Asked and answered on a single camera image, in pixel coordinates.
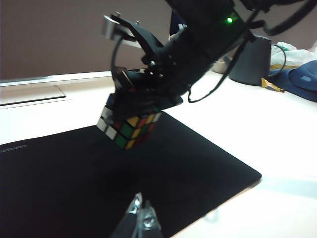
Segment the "left gripper clear right finger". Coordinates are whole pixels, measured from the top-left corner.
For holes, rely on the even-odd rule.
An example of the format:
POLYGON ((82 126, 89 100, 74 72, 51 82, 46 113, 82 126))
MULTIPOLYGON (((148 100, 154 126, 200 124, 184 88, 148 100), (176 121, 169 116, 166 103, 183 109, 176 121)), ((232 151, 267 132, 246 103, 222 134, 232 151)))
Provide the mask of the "left gripper clear right finger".
POLYGON ((144 207, 137 216, 137 237, 162 237, 161 226, 159 224, 156 212, 149 200, 146 200, 144 207))

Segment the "left gripper clear left finger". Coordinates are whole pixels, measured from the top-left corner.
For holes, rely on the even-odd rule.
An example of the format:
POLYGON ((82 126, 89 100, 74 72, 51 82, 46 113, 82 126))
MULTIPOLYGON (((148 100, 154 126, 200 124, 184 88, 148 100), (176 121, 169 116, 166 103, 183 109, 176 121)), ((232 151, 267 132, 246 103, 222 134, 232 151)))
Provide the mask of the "left gripper clear left finger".
POLYGON ((122 219, 111 233, 111 238, 135 238, 137 233, 137 216, 143 203, 142 194, 135 194, 122 219))

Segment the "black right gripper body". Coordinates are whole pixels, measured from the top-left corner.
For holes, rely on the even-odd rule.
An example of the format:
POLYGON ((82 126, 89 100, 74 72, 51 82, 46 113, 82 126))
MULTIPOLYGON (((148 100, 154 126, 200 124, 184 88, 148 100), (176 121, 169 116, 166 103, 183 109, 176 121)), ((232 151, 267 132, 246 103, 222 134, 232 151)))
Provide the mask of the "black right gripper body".
POLYGON ((242 42, 244 21, 187 21, 162 45, 148 30, 133 23, 131 32, 145 55, 148 68, 133 78, 130 92, 140 95, 180 96, 187 92, 221 56, 242 42))

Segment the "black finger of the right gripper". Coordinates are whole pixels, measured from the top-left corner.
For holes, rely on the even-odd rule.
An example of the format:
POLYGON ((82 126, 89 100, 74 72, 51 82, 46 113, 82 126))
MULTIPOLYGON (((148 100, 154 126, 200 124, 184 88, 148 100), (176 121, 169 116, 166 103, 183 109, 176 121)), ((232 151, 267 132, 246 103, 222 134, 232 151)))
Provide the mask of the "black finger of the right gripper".
POLYGON ((153 107, 165 110, 183 103, 180 96, 140 95, 132 92, 117 91, 112 105, 113 119, 127 119, 139 116, 153 107))
POLYGON ((114 70, 112 77, 118 91, 126 92, 134 87, 127 69, 114 70))

